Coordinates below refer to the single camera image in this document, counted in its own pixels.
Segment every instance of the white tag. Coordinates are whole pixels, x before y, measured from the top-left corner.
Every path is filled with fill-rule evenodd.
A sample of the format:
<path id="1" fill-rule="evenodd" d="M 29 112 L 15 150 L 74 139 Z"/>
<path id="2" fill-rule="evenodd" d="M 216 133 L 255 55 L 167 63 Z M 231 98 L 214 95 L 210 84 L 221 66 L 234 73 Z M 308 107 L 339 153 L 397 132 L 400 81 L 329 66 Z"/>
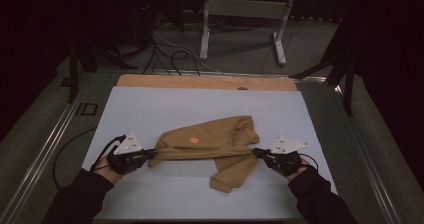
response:
<path id="1" fill-rule="evenodd" d="M 143 148 L 140 145 L 140 142 L 138 141 L 137 136 L 134 132 L 127 135 L 127 138 L 116 148 L 116 150 L 113 152 L 115 155 L 121 155 L 126 153 L 132 153 L 132 152 L 138 152 L 141 151 Z"/>
<path id="2" fill-rule="evenodd" d="M 288 154 L 309 146 L 309 143 L 305 141 L 279 136 L 277 141 L 275 141 L 274 147 L 271 149 L 271 153 Z"/>

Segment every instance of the tan fabric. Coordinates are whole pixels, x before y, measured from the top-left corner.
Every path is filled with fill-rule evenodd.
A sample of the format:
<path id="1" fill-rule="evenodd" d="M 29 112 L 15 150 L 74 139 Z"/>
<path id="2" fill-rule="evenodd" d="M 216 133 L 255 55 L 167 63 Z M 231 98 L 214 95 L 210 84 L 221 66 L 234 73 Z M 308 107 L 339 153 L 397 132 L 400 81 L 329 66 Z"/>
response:
<path id="1" fill-rule="evenodd" d="M 259 142 L 250 116 L 235 116 L 183 127 L 163 133 L 156 143 L 158 154 L 149 163 L 162 160 L 214 158 L 219 173 L 210 186 L 223 192 L 240 187 L 258 159 L 248 144 Z"/>

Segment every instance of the hand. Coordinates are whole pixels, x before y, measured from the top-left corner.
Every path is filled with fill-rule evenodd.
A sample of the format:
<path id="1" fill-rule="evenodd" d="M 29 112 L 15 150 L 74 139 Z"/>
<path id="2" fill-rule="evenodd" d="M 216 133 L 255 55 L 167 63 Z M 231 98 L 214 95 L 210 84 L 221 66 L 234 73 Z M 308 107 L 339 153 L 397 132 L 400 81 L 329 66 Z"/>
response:
<path id="1" fill-rule="evenodd" d="M 303 158 L 300 158 L 300 159 L 302 159 L 302 164 L 303 165 L 309 165 L 309 162 L 307 162 L 305 159 L 303 159 Z M 297 170 L 297 172 L 295 172 L 295 173 L 293 173 L 293 174 L 291 174 L 290 176 L 285 176 L 285 178 L 289 181 L 289 182 L 291 182 L 291 181 L 293 181 L 293 179 L 295 179 L 300 173 L 302 173 L 304 170 L 306 170 L 306 168 L 307 167 L 305 167 L 305 166 L 300 166 L 299 167 L 299 169 Z"/>
<path id="2" fill-rule="evenodd" d="M 124 175 L 118 174 L 109 167 L 107 156 L 102 157 L 93 172 L 106 178 L 112 185 L 115 185 Z"/>

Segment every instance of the metal stand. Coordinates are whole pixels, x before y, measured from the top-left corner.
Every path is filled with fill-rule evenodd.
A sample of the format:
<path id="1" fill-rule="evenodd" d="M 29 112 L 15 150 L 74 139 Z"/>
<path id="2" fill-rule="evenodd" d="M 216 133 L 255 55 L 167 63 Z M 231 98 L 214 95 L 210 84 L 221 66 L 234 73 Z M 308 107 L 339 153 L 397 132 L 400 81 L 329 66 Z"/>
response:
<path id="1" fill-rule="evenodd" d="M 205 0 L 200 59 L 203 61 L 208 59 L 209 15 L 258 17 L 281 20 L 278 32 L 275 32 L 273 35 L 274 46 L 279 60 L 278 63 L 280 65 L 285 65 L 287 62 L 281 43 L 281 37 L 283 36 L 290 15 L 292 3 L 293 0 L 287 0 L 286 3 L 247 0 Z"/>

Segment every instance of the table surface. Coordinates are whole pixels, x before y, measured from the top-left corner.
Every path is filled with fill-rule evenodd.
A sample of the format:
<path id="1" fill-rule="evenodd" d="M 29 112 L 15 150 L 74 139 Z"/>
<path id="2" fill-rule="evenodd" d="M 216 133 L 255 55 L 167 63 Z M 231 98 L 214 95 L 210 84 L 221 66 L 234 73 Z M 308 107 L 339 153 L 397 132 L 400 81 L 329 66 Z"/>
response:
<path id="1" fill-rule="evenodd" d="M 271 148 L 279 135 L 308 141 L 311 147 L 301 153 L 318 161 L 320 174 L 336 192 L 302 94 L 296 90 L 293 81 L 283 78 L 123 75 L 112 90 L 83 167 L 91 165 L 104 143 L 123 132 L 135 131 L 144 148 L 153 148 L 164 131 L 249 114 L 261 138 L 255 147 Z M 287 181 L 263 162 L 229 194 L 209 188 L 216 171 L 212 160 L 168 161 L 153 169 L 143 166 L 108 193 L 97 218 L 300 218 Z"/>

